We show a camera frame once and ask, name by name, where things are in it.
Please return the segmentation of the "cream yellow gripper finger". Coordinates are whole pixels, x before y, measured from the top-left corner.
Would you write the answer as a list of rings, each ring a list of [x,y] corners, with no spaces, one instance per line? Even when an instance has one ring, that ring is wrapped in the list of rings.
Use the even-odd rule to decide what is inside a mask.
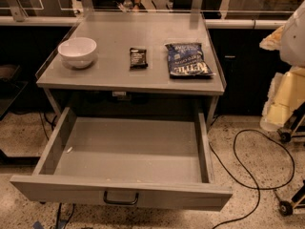
[[[286,73],[276,73],[267,96],[260,127],[275,132],[305,102],[305,68],[291,67]]]

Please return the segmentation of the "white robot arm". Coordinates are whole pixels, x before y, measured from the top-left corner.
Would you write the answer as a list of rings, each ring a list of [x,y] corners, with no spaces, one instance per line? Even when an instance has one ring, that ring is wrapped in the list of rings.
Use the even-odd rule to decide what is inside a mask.
[[[259,47],[279,51],[280,59],[292,67],[277,73],[268,91],[260,127],[274,132],[305,102],[305,8],[300,6],[285,25],[265,37]]]

